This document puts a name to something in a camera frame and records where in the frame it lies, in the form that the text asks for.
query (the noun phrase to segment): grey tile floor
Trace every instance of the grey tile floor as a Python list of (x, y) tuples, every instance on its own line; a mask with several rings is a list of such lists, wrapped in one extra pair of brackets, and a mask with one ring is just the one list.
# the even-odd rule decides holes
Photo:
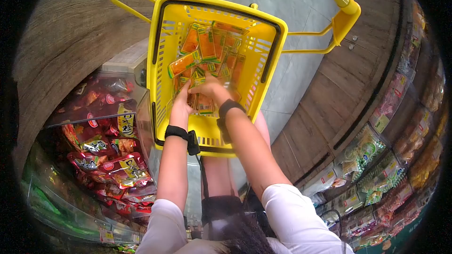
[[(321, 31), (339, 10), (333, 0), (227, 0), (258, 8), (286, 22), (289, 31)], [(323, 37), (288, 37), (284, 49), (326, 48), (331, 32)], [(317, 71), (323, 55), (282, 54), (262, 105), (271, 142), (278, 136), (300, 102)], [(159, 159), (161, 151), (153, 151)], [(238, 188), (246, 182), (246, 175), (238, 159), (232, 159), (232, 170)], [(158, 171), (158, 163), (152, 167)], [(188, 156), (189, 195), (184, 215), (189, 224), (201, 219), (201, 186), (199, 165), (194, 156)]]

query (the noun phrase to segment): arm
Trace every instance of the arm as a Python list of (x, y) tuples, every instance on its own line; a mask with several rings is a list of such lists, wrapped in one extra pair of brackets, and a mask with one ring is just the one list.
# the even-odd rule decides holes
[[(189, 114), (192, 108), (187, 105), (187, 82), (174, 100), (169, 124), (188, 130)], [(187, 141), (178, 136), (165, 139), (159, 168), (159, 188), (157, 199), (166, 199), (176, 204), (184, 212), (189, 189), (187, 178)]]
[[(202, 93), (214, 99), (220, 107), (231, 99), (230, 93), (218, 81), (206, 72), (206, 82), (190, 90), (191, 93)], [(238, 108), (232, 108), (226, 114), (226, 127), (232, 139), (232, 144), (246, 176), (256, 192), (259, 200), (263, 191), (275, 183), (291, 182), (286, 178), (276, 163), (261, 133), (248, 119), (248, 116)]]

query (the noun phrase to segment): wrist strap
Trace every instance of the wrist strap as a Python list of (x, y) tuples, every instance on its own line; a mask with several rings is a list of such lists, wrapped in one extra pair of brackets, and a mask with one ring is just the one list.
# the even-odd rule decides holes
[(232, 108), (239, 108), (240, 110), (243, 111), (243, 113), (246, 114), (246, 110), (243, 108), (242, 105), (240, 105), (240, 103), (228, 99), (220, 106), (220, 109), (218, 110), (218, 115), (220, 116), (220, 119), (224, 119), (226, 117), (226, 113)]
[(168, 127), (166, 127), (165, 138), (172, 135), (178, 136), (186, 141), (189, 141), (189, 133), (187, 133), (186, 130), (184, 130), (181, 127), (168, 125)]
[(226, 127), (226, 113), (232, 108), (239, 108), (240, 110), (243, 111), (243, 113), (246, 114), (246, 110), (243, 108), (243, 106), (231, 99), (226, 100), (220, 106), (220, 109), (218, 110), (218, 115), (220, 116), (220, 118), (217, 119), (217, 126), (222, 133), (223, 141), (225, 144), (229, 144), (232, 142)]

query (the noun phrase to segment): yellow label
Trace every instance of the yellow label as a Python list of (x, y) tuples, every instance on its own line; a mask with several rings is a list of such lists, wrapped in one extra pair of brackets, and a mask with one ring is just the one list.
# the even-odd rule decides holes
[(124, 108), (124, 103), (119, 104), (119, 109), (117, 111), (118, 114), (126, 114), (118, 116), (117, 118), (117, 126), (119, 129), (119, 133), (126, 138), (134, 138), (135, 134), (133, 133), (133, 114), (131, 110), (127, 110)]
[(136, 174), (140, 172), (140, 168), (133, 158), (122, 160), (119, 162), (119, 164), (121, 165), (124, 172), (127, 173), (129, 178), (136, 178)]

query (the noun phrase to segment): white t-shirt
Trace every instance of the white t-shirt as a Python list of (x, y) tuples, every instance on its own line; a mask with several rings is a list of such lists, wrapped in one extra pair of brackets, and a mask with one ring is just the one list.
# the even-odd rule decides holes
[[(273, 184), (265, 189), (262, 205), (268, 222), (278, 239), (268, 238), (278, 254), (346, 254), (353, 250), (345, 245), (315, 213), (312, 201), (289, 184)], [(158, 199), (146, 234), (137, 254), (216, 253), (216, 241), (195, 239), (187, 243), (182, 212), (171, 201)]]

